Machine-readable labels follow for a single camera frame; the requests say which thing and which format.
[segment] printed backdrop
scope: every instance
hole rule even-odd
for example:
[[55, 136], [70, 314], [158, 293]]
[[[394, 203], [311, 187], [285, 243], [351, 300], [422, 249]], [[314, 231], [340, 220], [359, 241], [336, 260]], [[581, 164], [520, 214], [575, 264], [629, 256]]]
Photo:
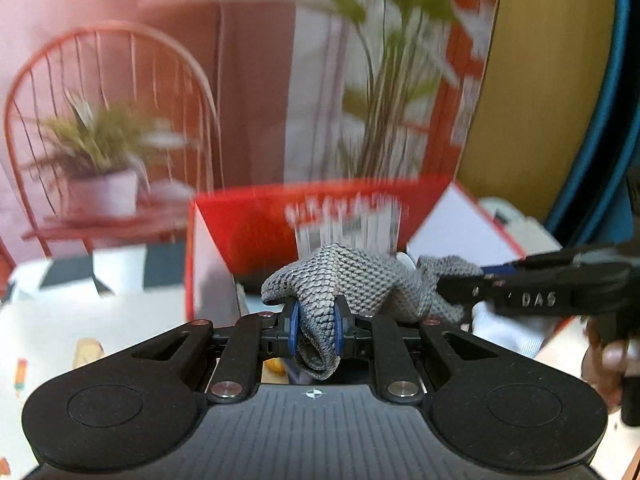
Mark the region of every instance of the printed backdrop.
[[[386, 0], [360, 1], [367, 11], [363, 34], [374, 56], [379, 55], [376, 38], [394, 17]], [[377, 177], [455, 174], [481, 88], [498, 0], [453, 1], [455, 19], [433, 23], [425, 36], [422, 55], [437, 74], [433, 89], [411, 102], [401, 131], [384, 140], [387, 153]], [[0, 143], [0, 237], [12, 263], [149, 237], [175, 240], [184, 232], [180, 222], [164, 230], [154, 224], [157, 229], [149, 231], [150, 214], [141, 212], [140, 197], [135, 215], [111, 223], [98, 216], [65, 217], [62, 205], [50, 204], [49, 195], [58, 192], [62, 200], [67, 186], [25, 168], [30, 157], [46, 150], [33, 119], [70, 114], [63, 106], [65, 86], [78, 92], [82, 86], [87, 100], [106, 103], [102, 80], [97, 82], [103, 78], [110, 102], [132, 96], [155, 101], [185, 139], [191, 130], [200, 132], [193, 134], [195, 153], [168, 154], [166, 170], [147, 172], [146, 191], [172, 203], [195, 191], [351, 176], [344, 146], [359, 142], [363, 124], [344, 113], [345, 87], [366, 82], [365, 56], [351, 24], [319, 10], [325, 3], [0, 0], [6, 38], [0, 44], [0, 102], [8, 98], [7, 143]], [[144, 41], [134, 41], [132, 33], [120, 43], [104, 28], [94, 33], [105, 20], [118, 20], [113, 28], [129, 30], [128, 22], [158, 31], [165, 43], [177, 45], [171, 50], [174, 57], [164, 59], [152, 47], [145, 50]], [[70, 35], [78, 27], [84, 32]], [[125, 79], [131, 83], [123, 84]], [[184, 95], [192, 95], [194, 86], [198, 93], [191, 107], [183, 104]], [[94, 88], [92, 97], [89, 88]], [[158, 89], [168, 89], [168, 100], [175, 102], [158, 104]], [[200, 174], [200, 165], [210, 168], [202, 182], [192, 178], [194, 167]]]

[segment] silver screw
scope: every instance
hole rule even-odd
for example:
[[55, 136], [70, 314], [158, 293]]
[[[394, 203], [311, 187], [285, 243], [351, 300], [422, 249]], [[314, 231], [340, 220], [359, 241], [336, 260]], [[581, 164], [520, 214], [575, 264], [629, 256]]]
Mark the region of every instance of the silver screw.
[[233, 381], [220, 381], [214, 384], [209, 391], [223, 399], [233, 399], [242, 393], [242, 386]]
[[386, 387], [394, 397], [413, 397], [418, 393], [418, 385], [409, 381], [396, 381]]

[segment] gray ribbed surface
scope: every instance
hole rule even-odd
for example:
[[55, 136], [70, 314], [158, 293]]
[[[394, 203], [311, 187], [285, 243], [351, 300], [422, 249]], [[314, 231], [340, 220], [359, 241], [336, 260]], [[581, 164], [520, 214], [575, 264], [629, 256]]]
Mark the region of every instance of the gray ribbed surface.
[[[466, 462], [408, 406], [377, 400], [368, 386], [266, 384], [243, 404], [217, 406], [180, 448], [102, 480], [595, 480], [586, 466], [544, 476], [507, 475]], [[48, 466], [33, 480], [91, 475]]]

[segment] tall plant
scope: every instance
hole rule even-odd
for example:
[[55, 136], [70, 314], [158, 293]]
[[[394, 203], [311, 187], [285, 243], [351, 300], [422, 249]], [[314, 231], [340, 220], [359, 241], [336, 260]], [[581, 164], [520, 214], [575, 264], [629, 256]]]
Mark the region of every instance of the tall plant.
[[385, 178], [397, 175], [405, 159], [399, 154], [390, 167], [398, 132], [407, 127], [407, 107], [434, 93], [440, 75], [433, 75], [425, 37], [434, 22], [457, 21], [452, 0], [382, 0], [382, 52], [376, 56], [364, 34], [367, 8], [362, 0], [330, 0], [332, 11], [349, 23], [359, 38], [366, 60], [366, 87], [345, 86], [342, 110], [361, 121], [364, 134], [356, 141], [338, 142], [338, 160], [345, 177]]

